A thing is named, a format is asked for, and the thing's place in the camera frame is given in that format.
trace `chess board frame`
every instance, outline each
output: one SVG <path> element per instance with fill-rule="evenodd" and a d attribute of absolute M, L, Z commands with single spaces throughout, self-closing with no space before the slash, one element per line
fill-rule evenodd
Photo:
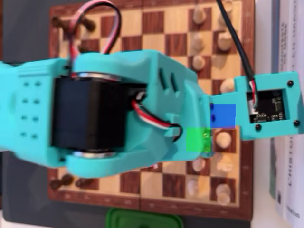
<path fill-rule="evenodd" d="M 250 64 L 254 66 L 254 0 L 238 0 L 242 1 L 242 43 L 246 51 Z M 176 4 L 193 3 L 194 0 L 176 0 Z M 215 2 L 215 0 L 198 0 L 198 2 Z M 152 5 L 165 6 L 172 3 L 172 0 L 113 0 L 113 3 L 120 9 L 131 9 L 140 7 L 149 7 Z M 51 18 L 53 16 L 72 16 L 73 13 L 83 3 L 67 4 L 53 6 L 50 10 L 50 57 L 57 57 L 59 54 L 58 30 L 51 26 Z M 251 220 L 253 207 L 253 141 L 241 141 L 240 145 L 240 193 L 239 207 L 223 207 L 220 205 L 210 204 L 193 204 L 186 202 L 174 202 L 180 208 L 176 213 L 184 215 L 216 217 L 225 219 Z M 57 178 L 58 171 L 56 169 L 48 170 L 48 179 Z M 153 211 L 160 213 L 173 213 L 170 210 L 171 202 L 155 199 L 141 199 L 140 197 L 125 197 L 104 195 L 98 193 L 84 193 L 71 191 L 52 191 L 48 188 L 49 197 L 52 200 L 82 203 L 90 205 L 100 205 L 108 207 L 120 207 L 129 209 L 140 209 L 151 211 L 147 205 L 158 202 L 161 207 L 155 208 Z"/>

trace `hole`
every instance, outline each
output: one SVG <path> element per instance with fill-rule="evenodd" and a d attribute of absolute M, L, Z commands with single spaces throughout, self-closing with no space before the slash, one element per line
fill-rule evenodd
<path fill-rule="evenodd" d="M 163 90 L 168 89 L 168 85 L 166 83 L 166 80 L 165 80 L 165 77 L 163 74 L 163 70 L 161 68 L 159 69 L 158 77 L 160 78 L 160 82 L 161 82 L 161 86 L 162 86 Z"/>
<path fill-rule="evenodd" d="M 171 84 L 172 84 L 172 87 L 173 87 L 174 92 L 178 92 L 178 91 L 179 91 L 179 88 L 178 88 L 178 86 L 177 86 L 176 79 L 175 79 L 175 76 L 174 76 L 173 73 L 171 73 L 170 80 L 171 80 Z"/>

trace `green container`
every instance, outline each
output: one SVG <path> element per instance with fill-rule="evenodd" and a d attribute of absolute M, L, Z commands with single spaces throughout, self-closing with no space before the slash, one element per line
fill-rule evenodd
<path fill-rule="evenodd" d="M 106 216 L 106 228 L 183 228 L 176 215 L 112 208 Z"/>

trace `robotic arm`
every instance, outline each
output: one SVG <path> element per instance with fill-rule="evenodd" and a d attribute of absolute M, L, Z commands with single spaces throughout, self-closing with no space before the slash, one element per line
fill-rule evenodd
<path fill-rule="evenodd" d="M 93 178 L 210 157 L 210 128 L 239 126 L 243 140 L 303 134 L 297 73 L 253 76 L 242 60 L 247 77 L 221 95 L 205 94 L 193 71 L 152 50 L 2 62 L 0 146 Z"/>

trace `black screw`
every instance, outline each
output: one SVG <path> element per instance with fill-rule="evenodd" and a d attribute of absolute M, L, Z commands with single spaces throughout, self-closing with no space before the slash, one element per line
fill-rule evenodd
<path fill-rule="evenodd" d="M 294 82 L 293 82 L 292 80 L 289 80 L 289 81 L 287 82 L 287 85 L 288 85 L 288 87 L 293 87 Z"/>
<path fill-rule="evenodd" d="M 256 130 L 259 132 L 262 129 L 262 126 L 260 124 L 256 125 Z"/>
<path fill-rule="evenodd" d="M 294 126 L 296 126 L 296 127 L 300 126 L 300 121 L 299 120 L 295 120 L 294 121 Z"/>

